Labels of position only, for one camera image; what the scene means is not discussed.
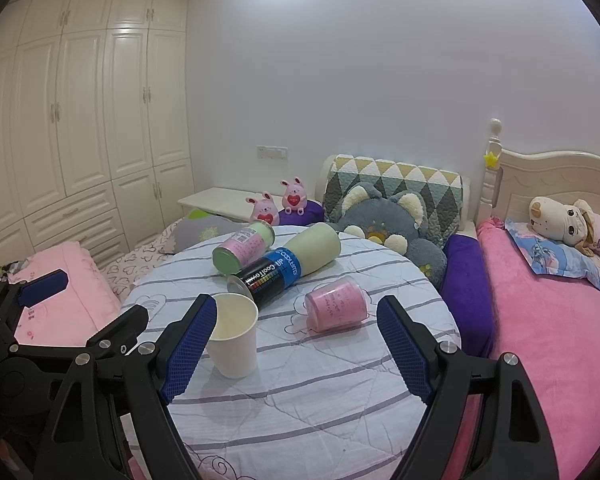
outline bed post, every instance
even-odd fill
[[[478,204],[478,213],[475,219],[475,225],[479,226],[482,222],[491,216],[498,170],[500,169],[500,153],[502,144],[500,143],[500,133],[502,123],[497,119],[491,120],[491,137],[487,149],[484,152],[484,179],[482,180],[482,192],[480,194],[480,203]]]

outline stuffed animal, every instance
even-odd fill
[[[586,201],[565,205],[537,196],[529,204],[529,218],[536,233],[560,240],[587,256],[600,256],[600,215]]]
[[[285,194],[282,197],[282,207],[285,208],[285,213],[290,215],[292,211],[297,211],[302,216],[307,202],[306,190],[302,181],[295,177],[291,183],[281,180],[280,184],[286,186]]]
[[[263,220],[270,225],[280,225],[280,215],[278,214],[278,208],[271,195],[265,191],[262,193],[264,198],[256,200],[255,198],[248,197],[246,201],[253,204],[253,212],[249,218],[250,222],[256,220]]]
[[[341,216],[331,226],[359,238],[366,238],[406,256],[435,287],[442,284],[446,256],[425,239],[427,217],[424,200],[418,193],[403,191],[390,198],[371,184],[362,182],[342,200]]]

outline gray pillow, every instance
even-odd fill
[[[211,215],[202,209],[194,209],[176,225],[160,252],[178,254],[205,240],[235,233],[243,225],[221,216]]]

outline silver bolt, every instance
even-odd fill
[[[139,347],[138,347],[138,353],[140,355],[149,355],[154,353],[155,350],[155,344],[149,342],[149,343],[142,343]]]
[[[440,343],[440,349],[445,354],[455,354],[458,351],[458,345],[452,341],[442,341]]]
[[[85,365],[89,362],[89,360],[91,359],[91,356],[89,354],[87,354],[87,352],[78,355],[78,357],[75,358],[75,363],[78,366],[82,366]]]
[[[518,359],[518,356],[515,354],[512,354],[511,352],[507,352],[506,354],[504,354],[504,357],[502,359],[504,362],[506,362],[506,364],[511,365],[511,366],[515,366],[520,362],[520,359]]]

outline cup rim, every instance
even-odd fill
[[[255,318],[253,319],[253,322],[249,325],[249,327],[247,329],[245,329],[243,332],[240,332],[238,335],[234,335],[234,336],[223,338],[223,339],[212,338],[211,336],[209,336],[209,341],[222,342],[222,341],[231,341],[233,339],[238,339],[239,337],[242,337],[243,335],[245,335],[249,330],[251,330],[256,325],[256,323],[258,322],[258,316],[260,314],[260,311],[258,310],[258,306],[255,304],[255,302],[251,298],[247,298],[246,296],[244,296],[242,294],[236,294],[235,292],[218,292],[217,294],[213,294],[211,296],[212,298],[214,298],[214,301],[216,300],[216,296],[238,296],[238,297],[242,298],[243,300],[246,300],[248,303],[250,303],[253,306],[253,309],[255,312]]]

